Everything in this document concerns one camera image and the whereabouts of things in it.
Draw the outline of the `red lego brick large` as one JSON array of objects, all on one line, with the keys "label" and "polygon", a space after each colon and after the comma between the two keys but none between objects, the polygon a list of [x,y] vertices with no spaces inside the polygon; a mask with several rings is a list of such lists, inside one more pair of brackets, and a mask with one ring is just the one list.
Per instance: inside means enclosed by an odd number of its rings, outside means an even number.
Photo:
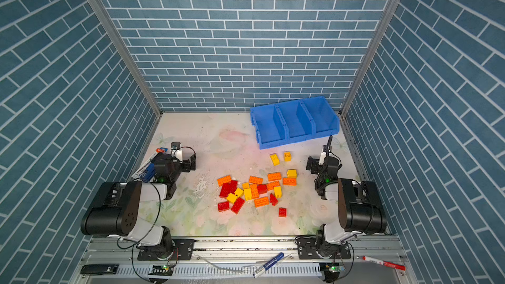
[{"label": "red lego brick large", "polygon": [[230,193],[234,194],[237,188],[238,182],[235,180],[231,180],[228,183],[223,184],[220,192],[220,198],[226,199]]}]

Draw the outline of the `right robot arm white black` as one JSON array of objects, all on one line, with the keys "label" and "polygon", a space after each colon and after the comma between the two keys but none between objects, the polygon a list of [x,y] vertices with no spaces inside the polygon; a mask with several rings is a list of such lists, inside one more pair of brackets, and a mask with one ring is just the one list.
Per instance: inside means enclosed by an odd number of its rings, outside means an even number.
[{"label": "right robot arm white black", "polygon": [[382,234],[387,227],[377,185],[339,177],[343,163],[331,150],[332,139],[328,138],[319,159],[308,158],[306,169],[316,175],[314,190],[318,196],[337,203],[337,220],[322,224],[315,235],[295,238],[301,260],[349,259],[352,239]]}]

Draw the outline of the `blue three-compartment bin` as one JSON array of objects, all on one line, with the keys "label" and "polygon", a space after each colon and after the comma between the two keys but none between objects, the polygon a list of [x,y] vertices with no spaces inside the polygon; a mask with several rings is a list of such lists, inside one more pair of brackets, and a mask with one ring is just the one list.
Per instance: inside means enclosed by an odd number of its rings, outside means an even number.
[{"label": "blue three-compartment bin", "polygon": [[325,97],[311,97],[251,109],[260,149],[338,134],[340,120]]}]

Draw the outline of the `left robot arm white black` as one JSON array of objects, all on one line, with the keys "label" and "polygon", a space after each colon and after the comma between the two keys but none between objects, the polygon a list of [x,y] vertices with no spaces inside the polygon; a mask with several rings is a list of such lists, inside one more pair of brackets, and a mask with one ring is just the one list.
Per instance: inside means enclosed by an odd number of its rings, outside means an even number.
[{"label": "left robot arm white black", "polygon": [[139,217],[139,207],[155,201],[161,205],[176,192],[182,173],[197,168],[197,153],[188,146],[173,142],[160,147],[132,174],[130,181],[103,183],[80,223],[84,235],[116,237],[129,242],[129,249],[140,261],[190,260],[194,240],[175,240],[168,227],[159,222],[157,209],[153,222]]}]

